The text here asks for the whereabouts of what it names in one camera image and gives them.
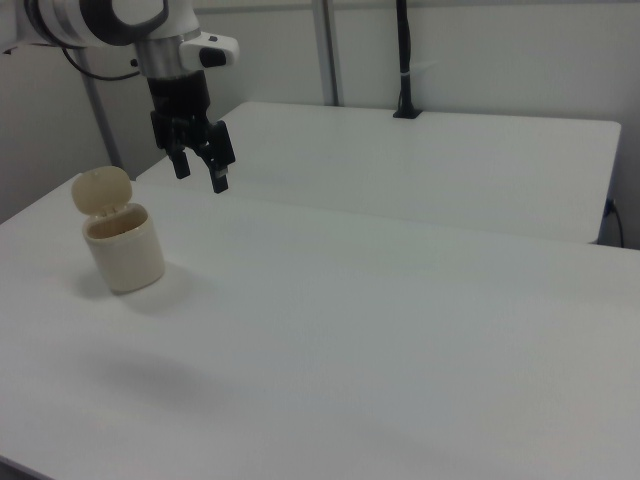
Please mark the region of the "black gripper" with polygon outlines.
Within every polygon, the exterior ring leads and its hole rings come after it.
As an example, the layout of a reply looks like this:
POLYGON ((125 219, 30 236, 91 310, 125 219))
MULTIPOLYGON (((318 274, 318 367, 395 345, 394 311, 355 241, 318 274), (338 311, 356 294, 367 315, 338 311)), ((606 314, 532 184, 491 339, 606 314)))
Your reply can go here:
POLYGON ((210 97, 204 72, 170 79, 148 78, 147 84, 154 105, 150 116, 155 142, 171 160, 176 177, 184 179, 190 175, 185 124, 181 120, 194 120, 204 131, 198 156, 209 170, 213 191, 216 194, 226 191, 228 169, 236 157, 226 123, 219 120, 211 124, 207 118, 210 97))

